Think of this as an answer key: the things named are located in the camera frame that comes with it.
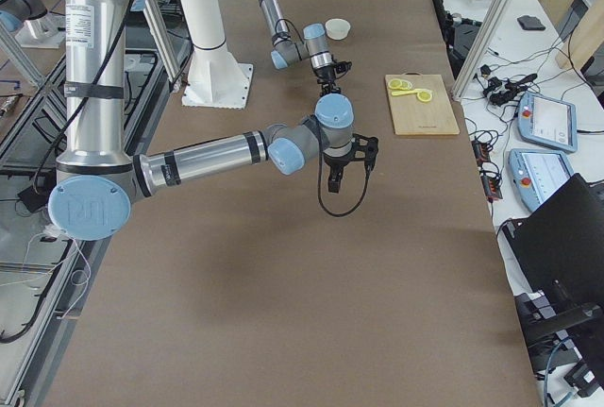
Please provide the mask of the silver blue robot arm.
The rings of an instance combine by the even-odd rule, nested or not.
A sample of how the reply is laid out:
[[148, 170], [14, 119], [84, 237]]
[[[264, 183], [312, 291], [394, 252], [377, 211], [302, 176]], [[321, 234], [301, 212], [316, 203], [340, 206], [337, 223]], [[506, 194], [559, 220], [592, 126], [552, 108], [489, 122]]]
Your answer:
[[124, 29], [133, 1], [65, 0], [66, 147], [47, 203], [63, 234], [86, 241], [110, 237], [137, 200], [159, 189], [263, 161], [290, 175], [318, 160], [331, 170], [329, 190], [338, 190], [360, 142], [352, 105], [336, 84], [348, 64], [332, 57], [322, 25], [307, 26], [302, 41], [291, 42], [277, 0], [258, 0], [270, 26], [272, 60], [278, 69], [310, 61], [322, 86], [314, 113], [296, 127], [272, 125], [157, 155], [127, 155]]
[[273, 51], [272, 61], [277, 69], [285, 69], [299, 61], [310, 61], [312, 70], [321, 86], [320, 95], [339, 93], [341, 88], [336, 84], [340, 76], [351, 68], [349, 61], [337, 61], [331, 54], [325, 27], [312, 24], [304, 28], [294, 40], [290, 29], [294, 24], [285, 18], [278, 0], [258, 0], [266, 24], [270, 31]]

